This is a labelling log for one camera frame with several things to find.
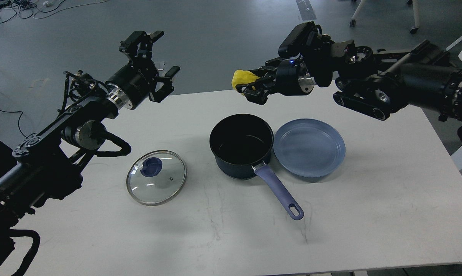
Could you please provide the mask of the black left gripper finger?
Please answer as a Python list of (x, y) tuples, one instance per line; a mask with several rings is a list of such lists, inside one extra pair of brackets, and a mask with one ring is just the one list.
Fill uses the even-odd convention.
[(172, 66), (163, 76), (154, 76), (150, 78), (149, 99), (152, 102), (161, 103), (167, 96), (174, 91), (173, 78), (180, 72), (180, 66)]
[(152, 49), (165, 32), (156, 30), (153, 33), (147, 33), (142, 30), (136, 30), (126, 39), (122, 40), (119, 45), (119, 52), (128, 58), (128, 64), (136, 70), (143, 73), (159, 72), (158, 67), (152, 59)]

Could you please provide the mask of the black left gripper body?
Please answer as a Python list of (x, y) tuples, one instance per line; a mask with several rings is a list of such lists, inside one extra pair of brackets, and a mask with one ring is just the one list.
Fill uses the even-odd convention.
[(120, 90), (125, 94), (124, 107), (130, 110), (137, 108), (140, 103), (155, 92), (155, 77), (159, 76), (157, 68), (151, 63), (148, 67), (138, 67), (127, 64), (112, 75), (105, 85), (110, 90)]

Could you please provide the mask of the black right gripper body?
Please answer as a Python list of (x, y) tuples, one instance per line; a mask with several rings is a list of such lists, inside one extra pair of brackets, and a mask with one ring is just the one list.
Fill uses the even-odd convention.
[(315, 86), (316, 82), (303, 61), (281, 61), (275, 72), (271, 93), (303, 96), (310, 94)]

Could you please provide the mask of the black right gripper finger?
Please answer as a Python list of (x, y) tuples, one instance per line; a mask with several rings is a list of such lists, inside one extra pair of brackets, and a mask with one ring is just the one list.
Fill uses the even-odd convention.
[(241, 94), (244, 94), (247, 101), (264, 105), (270, 94), (276, 93), (277, 86), (274, 82), (252, 82), (241, 84)]
[(275, 75), (277, 70), (278, 68), (274, 66), (262, 66), (261, 68), (251, 69), (249, 71), (253, 72), (257, 76), (259, 76), (260, 79), (262, 79), (263, 77), (266, 77), (268, 75)]

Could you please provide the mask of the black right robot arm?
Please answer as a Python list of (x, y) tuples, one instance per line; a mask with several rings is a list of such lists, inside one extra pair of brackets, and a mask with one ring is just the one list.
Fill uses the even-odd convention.
[[(373, 51), (353, 40), (334, 42), (321, 26), (305, 21), (285, 38), (278, 55), (258, 69), (236, 70), (233, 89), (264, 105), (275, 93), (308, 95), (315, 86), (335, 83), (336, 104), (381, 121), (408, 105), (438, 112), (439, 121), (462, 121), (462, 68), (428, 40), (409, 51)], [(457, 136), (462, 142), (462, 126)]]

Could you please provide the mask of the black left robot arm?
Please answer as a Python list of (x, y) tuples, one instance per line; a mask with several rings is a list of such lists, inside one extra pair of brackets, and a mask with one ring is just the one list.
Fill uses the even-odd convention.
[(180, 68), (173, 66), (161, 76), (152, 60), (153, 45), (163, 35), (162, 30), (137, 30), (121, 41), (119, 51), (128, 63), (106, 82), (81, 70), (66, 71), (58, 116), (27, 136), (11, 157), (0, 154), (0, 266), (15, 250), (16, 237), (33, 242), (14, 275), (24, 275), (39, 250), (36, 231), (15, 228), (24, 215), (34, 214), (48, 199), (63, 200), (80, 189), (82, 171), (94, 156), (131, 152), (129, 143), (107, 131), (103, 120), (115, 119), (122, 108), (134, 110), (145, 99), (160, 103), (174, 91)]

